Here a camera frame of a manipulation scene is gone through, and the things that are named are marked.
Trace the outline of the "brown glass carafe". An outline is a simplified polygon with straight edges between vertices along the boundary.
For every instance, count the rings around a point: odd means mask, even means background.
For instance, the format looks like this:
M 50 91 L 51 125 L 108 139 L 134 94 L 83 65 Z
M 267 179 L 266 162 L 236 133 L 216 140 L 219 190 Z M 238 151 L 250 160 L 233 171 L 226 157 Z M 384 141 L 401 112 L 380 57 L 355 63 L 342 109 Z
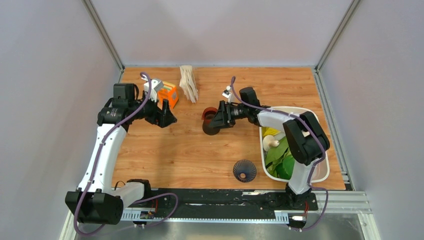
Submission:
M 205 134 L 209 136 L 216 135 L 220 132 L 220 129 L 210 127 L 210 123 L 212 122 L 214 116 L 218 110 L 215 107 L 207 107 L 203 110 L 201 119 L 203 120 L 202 123 L 202 130 Z

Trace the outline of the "stack of paper coffee filters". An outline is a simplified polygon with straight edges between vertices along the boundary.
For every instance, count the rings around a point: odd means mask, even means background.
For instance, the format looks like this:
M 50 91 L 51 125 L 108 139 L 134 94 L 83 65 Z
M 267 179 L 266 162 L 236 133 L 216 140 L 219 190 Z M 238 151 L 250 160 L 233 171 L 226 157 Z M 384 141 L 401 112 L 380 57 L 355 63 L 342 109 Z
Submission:
M 199 93 L 196 85 L 194 69 L 191 65 L 181 65 L 180 70 L 180 82 L 179 86 L 182 89 L 186 98 L 196 103 L 199 99 Z

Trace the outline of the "blue ribbed coffee dripper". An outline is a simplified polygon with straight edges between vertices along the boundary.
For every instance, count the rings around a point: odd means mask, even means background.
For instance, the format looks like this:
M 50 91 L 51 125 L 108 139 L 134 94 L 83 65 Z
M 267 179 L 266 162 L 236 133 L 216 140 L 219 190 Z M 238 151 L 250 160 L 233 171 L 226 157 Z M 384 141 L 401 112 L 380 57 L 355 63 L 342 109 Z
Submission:
M 242 183 L 249 183 L 257 176 L 257 168 L 253 162 L 247 159 L 237 161 L 232 169 L 234 177 Z

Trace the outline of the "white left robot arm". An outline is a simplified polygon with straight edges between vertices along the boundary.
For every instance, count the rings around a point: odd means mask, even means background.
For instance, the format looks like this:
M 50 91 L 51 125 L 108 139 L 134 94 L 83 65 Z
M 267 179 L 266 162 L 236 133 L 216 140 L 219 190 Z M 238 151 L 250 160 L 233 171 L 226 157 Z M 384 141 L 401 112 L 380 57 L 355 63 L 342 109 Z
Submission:
M 113 86 L 113 96 L 97 114 L 95 147 L 85 175 L 65 196 L 77 223 L 116 225 L 124 209 L 133 203 L 140 207 L 152 203 L 148 180 L 130 179 L 116 190 L 111 184 L 118 153 L 133 121 L 145 120 L 160 128 L 177 122 L 168 100 L 158 107 L 157 93 L 163 86 L 157 79 L 146 82 L 142 91 L 134 83 Z

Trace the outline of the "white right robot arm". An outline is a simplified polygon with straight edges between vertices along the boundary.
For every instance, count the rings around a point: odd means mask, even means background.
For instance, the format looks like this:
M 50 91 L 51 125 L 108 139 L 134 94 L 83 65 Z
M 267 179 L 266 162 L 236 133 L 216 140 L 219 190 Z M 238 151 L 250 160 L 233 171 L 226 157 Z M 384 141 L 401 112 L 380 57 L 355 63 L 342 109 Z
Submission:
M 209 107 L 202 114 L 204 132 L 216 135 L 221 129 L 232 128 L 236 120 L 246 118 L 256 126 L 284 133 L 279 145 L 284 147 L 284 153 L 293 160 L 285 188 L 285 202 L 291 209 L 300 208 L 311 194 L 315 167 L 326 159 L 326 151 L 330 147 L 329 139 L 314 113 L 305 111 L 294 114 L 261 105 L 252 87 L 242 88 L 236 94 L 230 85 L 222 95 L 227 101 L 220 101 L 218 108 Z

